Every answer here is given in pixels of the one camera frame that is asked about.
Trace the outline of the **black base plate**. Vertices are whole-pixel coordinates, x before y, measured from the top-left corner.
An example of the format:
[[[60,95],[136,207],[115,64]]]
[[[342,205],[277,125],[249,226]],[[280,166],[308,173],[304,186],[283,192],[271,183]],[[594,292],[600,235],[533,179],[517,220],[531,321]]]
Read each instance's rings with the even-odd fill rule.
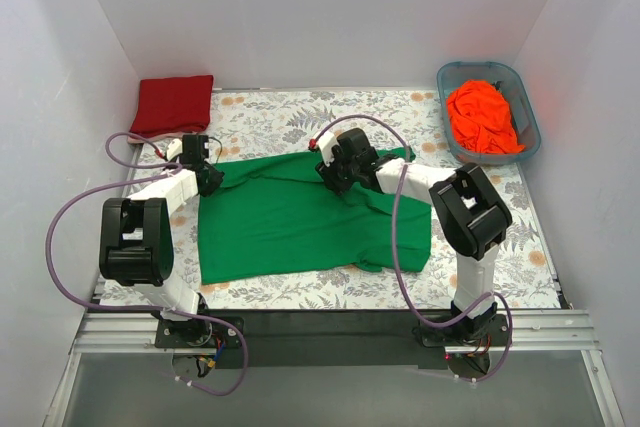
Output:
[[[210,310],[244,334],[251,367],[416,366],[447,368],[448,349],[487,356],[504,347],[496,315],[480,332],[428,330],[407,310]]]

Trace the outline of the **blue plastic bin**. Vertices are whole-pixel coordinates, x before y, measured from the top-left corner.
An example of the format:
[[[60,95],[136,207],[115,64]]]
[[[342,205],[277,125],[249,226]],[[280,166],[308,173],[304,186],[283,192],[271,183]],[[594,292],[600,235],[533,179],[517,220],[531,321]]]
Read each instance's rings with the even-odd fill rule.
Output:
[[[518,73],[511,67],[493,61],[455,61],[442,66],[436,75],[440,96],[445,138],[451,154],[460,162],[501,166],[529,159],[541,145],[541,135],[536,117],[529,102],[525,86]],[[446,100],[452,92],[468,80],[484,80],[491,84],[509,104],[510,121],[518,143],[524,146],[520,153],[485,154],[464,148],[455,138]]]

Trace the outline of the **aluminium frame rail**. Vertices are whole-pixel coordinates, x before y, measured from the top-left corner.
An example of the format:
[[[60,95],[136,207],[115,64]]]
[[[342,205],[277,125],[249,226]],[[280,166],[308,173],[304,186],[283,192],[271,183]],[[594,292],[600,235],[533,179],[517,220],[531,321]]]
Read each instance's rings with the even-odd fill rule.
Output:
[[[87,314],[72,344],[75,353],[176,352],[157,347],[158,322],[146,313]],[[601,348],[591,318],[583,310],[517,310],[513,313],[513,351],[593,351]]]

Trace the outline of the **orange t-shirt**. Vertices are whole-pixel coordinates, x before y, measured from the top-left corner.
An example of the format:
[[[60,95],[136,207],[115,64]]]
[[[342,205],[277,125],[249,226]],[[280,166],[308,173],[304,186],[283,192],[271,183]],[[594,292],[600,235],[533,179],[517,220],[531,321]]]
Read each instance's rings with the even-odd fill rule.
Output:
[[[518,154],[511,109],[504,96],[485,80],[468,80],[446,101],[453,137],[464,149],[490,155]]]

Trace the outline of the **folded pink cloth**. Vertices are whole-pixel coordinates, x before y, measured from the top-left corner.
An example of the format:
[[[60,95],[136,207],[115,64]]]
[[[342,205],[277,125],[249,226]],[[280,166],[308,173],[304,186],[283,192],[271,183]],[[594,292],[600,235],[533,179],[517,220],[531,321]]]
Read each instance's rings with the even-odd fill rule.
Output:
[[[144,137],[140,135],[134,135],[133,133],[129,133],[126,136],[126,139],[127,139],[127,142],[130,144],[141,144],[141,143],[147,143],[147,142],[157,143],[165,140],[172,140],[176,137],[179,137],[179,134],[168,133],[168,134],[161,134],[161,135],[152,136],[152,137]]]

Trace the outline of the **green t-shirt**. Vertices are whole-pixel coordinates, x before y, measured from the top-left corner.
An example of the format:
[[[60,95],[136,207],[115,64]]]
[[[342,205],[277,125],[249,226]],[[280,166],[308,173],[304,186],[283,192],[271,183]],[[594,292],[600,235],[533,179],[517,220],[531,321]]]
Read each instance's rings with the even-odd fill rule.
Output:
[[[205,284],[353,264],[379,272],[397,254],[420,272],[431,250],[431,208],[359,185],[336,195],[311,152],[220,164],[222,185],[199,201],[198,254]]]

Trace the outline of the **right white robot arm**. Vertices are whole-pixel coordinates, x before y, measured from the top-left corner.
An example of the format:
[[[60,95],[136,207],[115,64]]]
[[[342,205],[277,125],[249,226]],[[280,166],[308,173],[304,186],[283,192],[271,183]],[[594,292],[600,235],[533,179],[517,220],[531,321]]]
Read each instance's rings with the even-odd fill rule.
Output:
[[[487,336],[497,312],[495,263],[512,216],[483,169],[474,163],[458,169],[435,168],[408,155],[381,155],[360,128],[339,136],[323,130],[310,140],[309,149],[320,153],[316,171],[336,194],[355,184],[389,194],[394,198],[393,222],[398,220],[403,198],[427,204],[435,211],[445,239],[456,253],[457,287],[449,319],[418,319],[428,329],[442,330],[464,344],[475,344]]]

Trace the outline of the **floral table mat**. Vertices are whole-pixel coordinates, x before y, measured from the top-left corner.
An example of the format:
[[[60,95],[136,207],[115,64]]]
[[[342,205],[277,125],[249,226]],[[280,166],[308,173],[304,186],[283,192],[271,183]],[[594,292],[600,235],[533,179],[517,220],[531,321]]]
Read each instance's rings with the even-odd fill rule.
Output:
[[[147,144],[138,151],[141,169],[135,177],[149,176],[154,151],[185,132],[207,133],[211,159],[234,162],[302,151],[327,125],[337,131],[360,127],[379,149],[397,146],[390,135],[396,129],[421,162],[455,165],[444,136],[439,97],[432,90],[216,92],[209,110],[195,119],[171,119],[148,106],[139,108],[132,129]],[[557,275],[519,169],[491,167],[488,175],[513,216],[497,259],[495,288],[514,309],[559,307]],[[214,308],[395,309],[408,302],[445,308],[457,286],[455,254],[439,225],[432,228],[424,268],[401,277],[386,268],[345,265],[312,271],[299,265],[279,275],[218,279],[199,263],[198,210],[191,202],[172,216],[174,270]]]

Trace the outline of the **folded red t-shirt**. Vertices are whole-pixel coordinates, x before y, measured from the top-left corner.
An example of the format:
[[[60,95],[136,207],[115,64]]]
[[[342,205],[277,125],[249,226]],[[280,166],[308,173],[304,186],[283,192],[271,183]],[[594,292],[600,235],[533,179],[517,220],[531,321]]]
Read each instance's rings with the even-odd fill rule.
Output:
[[[213,75],[141,80],[130,131],[146,139],[204,132],[213,85]]]

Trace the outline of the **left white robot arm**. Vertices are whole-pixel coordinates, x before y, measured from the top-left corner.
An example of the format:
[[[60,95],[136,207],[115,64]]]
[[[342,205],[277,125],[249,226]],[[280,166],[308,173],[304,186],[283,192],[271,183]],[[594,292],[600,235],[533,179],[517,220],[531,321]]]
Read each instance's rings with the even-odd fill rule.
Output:
[[[170,217],[194,198],[208,197],[224,173],[208,162],[209,138],[185,134],[164,153],[178,162],[179,171],[148,182],[142,190],[112,198],[103,205],[99,269],[103,278],[137,290],[160,308],[159,316],[176,321],[178,334],[193,347],[205,345],[213,333],[211,320],[200,314],[200,294],[173,272],[174,248]]]

